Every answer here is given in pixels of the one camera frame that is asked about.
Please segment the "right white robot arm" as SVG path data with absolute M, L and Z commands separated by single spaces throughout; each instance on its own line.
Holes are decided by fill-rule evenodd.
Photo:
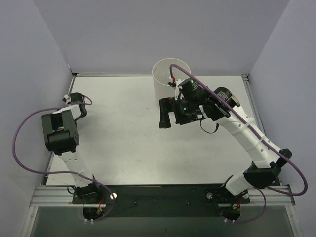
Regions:
M 174 113 L 179 125 L 211 119 L 217 127 L 225 128 L 252 158 L 248 169 L 225 182 L 228 192 L 238 196 L 251 186 L 263 189 L 276 180 L 286 164 L 283 158 L 290 159 L 292 152 L 273 144 L 227 88 L 219 87 L 214 93 L 232 107 L 237 116 L 191 78 L 169 82 L 168 85 L 174 89 L 175 95 L 159 100 L 160 128 L 171 127 L 170 112 Z

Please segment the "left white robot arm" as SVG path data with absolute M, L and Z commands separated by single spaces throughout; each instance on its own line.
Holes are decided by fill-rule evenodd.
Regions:
M 71 171 L 75 182 L 74 195 L 96 203 L 101 198 L 101 190 L 92 182 L 94 175 L 85 165 L 77 146 L 79 133 L 77 121 L 87 116 L 85 96 L 72 93 L 66 97 L 67 106 L 51 114 L 41 116 L 46 148 L 57 155 Z

